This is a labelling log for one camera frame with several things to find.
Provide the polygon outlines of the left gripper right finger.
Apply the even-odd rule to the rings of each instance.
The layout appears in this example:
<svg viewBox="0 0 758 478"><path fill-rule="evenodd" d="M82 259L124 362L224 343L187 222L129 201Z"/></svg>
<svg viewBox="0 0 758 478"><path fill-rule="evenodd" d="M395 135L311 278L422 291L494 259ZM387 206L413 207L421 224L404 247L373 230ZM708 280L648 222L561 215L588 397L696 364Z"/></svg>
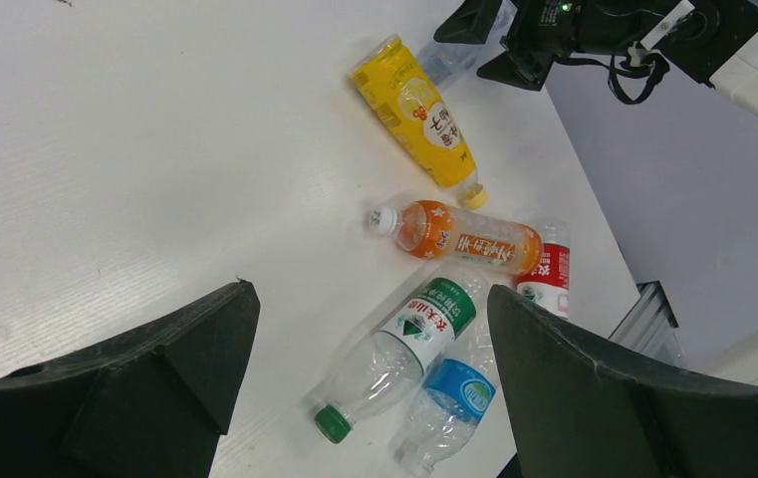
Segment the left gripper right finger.
<svg viewBox="0 0 758 478"><path fill-rule="evenodd" d="M758 385L673 366L497 285L487 318L506 477L758 477Z"/></svg>

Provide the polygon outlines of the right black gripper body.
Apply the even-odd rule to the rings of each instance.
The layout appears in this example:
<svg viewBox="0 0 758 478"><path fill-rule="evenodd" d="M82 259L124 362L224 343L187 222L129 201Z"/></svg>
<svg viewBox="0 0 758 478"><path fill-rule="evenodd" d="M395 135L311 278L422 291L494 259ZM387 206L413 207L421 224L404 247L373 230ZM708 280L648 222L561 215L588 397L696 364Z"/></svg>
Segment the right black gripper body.
<svg viewBox="0 0 758 478"><path fill-rule="evenodd" d="M528 55L621 54L677 6L675 1L520 1L503 48Z"/></svg>

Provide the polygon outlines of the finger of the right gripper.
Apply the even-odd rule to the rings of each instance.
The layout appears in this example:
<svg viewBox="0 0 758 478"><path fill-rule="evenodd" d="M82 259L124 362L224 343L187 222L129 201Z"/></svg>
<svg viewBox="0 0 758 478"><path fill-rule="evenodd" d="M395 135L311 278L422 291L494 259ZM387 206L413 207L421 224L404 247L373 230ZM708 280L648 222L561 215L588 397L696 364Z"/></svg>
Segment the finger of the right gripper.
<svg viewBox="0 0 758 478"><path fill-rule="evenodd" d="M476 71L480 79L526 91L540 92L554 65L554 56L544 52L505 51Z"/></svg>
<svg viewBox="0 0 758 478"><path fill-rule="evenodd" d="M501 0L464 0L433 34L443 44L484 45L495 23Z"/></svg>

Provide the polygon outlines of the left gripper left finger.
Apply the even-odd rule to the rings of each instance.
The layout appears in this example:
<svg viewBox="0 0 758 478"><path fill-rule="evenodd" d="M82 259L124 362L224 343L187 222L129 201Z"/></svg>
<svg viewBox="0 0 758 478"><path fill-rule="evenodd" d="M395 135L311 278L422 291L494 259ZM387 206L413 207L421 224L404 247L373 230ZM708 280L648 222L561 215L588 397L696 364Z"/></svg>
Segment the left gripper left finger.
<svg viewBox="0 0 758 478"><path fill-rule="evenodd" d="M239 280L0 377L0 477L205 477L260 316Z"/></svg>

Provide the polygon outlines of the small blue label bottle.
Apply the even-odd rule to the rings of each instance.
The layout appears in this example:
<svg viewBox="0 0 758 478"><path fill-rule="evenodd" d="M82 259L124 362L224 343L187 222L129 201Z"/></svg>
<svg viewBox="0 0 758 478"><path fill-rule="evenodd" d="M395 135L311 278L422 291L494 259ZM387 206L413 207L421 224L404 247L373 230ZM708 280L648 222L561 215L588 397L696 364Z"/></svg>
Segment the small blue label bottle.
<svg viewBox="0 0 758 478"><path fill-rule="evenodd" d="M496 51L496 45L508 32L516 13L517 7L512 1L503 1L484 44L430 41L415 54L415 57L434 85L444 92L454 82L478 68L488 54Z"/></svg>

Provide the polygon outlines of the yellow juice bottle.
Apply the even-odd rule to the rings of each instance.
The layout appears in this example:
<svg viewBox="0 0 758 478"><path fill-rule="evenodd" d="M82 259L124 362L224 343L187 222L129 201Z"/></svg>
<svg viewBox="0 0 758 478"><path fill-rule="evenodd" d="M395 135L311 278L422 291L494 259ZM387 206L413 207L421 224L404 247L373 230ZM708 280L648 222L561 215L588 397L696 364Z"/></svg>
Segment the yellow juice bottle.
<svg viewBox="0 0 758 478"><path fill-rule="evenodd" d="M489 193L476 161L437 86L400 36L385 38L349 72L349 80L396 142L464 208Z"/></svg>

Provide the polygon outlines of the blue label clear bottle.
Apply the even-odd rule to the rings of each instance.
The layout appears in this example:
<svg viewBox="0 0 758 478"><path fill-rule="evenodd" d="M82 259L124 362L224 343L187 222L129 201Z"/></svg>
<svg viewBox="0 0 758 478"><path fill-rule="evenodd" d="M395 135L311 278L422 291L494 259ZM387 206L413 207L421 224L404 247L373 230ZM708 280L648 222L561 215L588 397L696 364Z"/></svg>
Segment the blue label clear bottle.
<svg viewBox="0 0 758 478"><path fill-rule="evenodd" d="M500 388L488 328L465 332L425 379L413 400L394 452L410 477L429 477L435 465L472 438Z"/></svg>

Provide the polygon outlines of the green cap water bottle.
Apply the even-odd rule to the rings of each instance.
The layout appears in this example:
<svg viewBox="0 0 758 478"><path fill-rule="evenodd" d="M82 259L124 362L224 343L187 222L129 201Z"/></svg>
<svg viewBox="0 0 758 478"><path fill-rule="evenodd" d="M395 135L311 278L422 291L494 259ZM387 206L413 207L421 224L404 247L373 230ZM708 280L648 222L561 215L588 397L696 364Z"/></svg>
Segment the green cap water bottle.
<svg viewBox="0 0 758 478"><path fill-rule="evenodd" d="M482 314L488 288L473 269L437 268L331 366L313 416L320 433L339 444L396 406Z"/></svg>

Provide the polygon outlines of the orange drink bottle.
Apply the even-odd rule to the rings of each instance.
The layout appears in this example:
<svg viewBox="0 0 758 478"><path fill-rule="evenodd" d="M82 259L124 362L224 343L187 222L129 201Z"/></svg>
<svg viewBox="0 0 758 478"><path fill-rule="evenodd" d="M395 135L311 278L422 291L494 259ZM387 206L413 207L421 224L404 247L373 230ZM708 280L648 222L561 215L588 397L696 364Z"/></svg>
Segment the orange drink bottle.
<svg viewBox="0 0 758 478"><path fill-rule="evenodd" d="M422 260L452 260L507 275L533 271L544 247L533 227L436 200L383 205L368 214L368 228Z"/></svg>

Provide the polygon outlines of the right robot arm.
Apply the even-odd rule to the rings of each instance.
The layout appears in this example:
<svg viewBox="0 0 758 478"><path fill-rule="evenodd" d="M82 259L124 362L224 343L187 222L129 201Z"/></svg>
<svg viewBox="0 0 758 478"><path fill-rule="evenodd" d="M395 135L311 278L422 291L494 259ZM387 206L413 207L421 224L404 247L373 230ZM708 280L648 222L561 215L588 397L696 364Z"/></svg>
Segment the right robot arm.
<svg viewBox="0 0 758 478"><path fill-rule="evenodd" d="M553 66L598 66L624 105L672 67L758 117L758 1L516 1L478 77L540 91Z"/></svg>

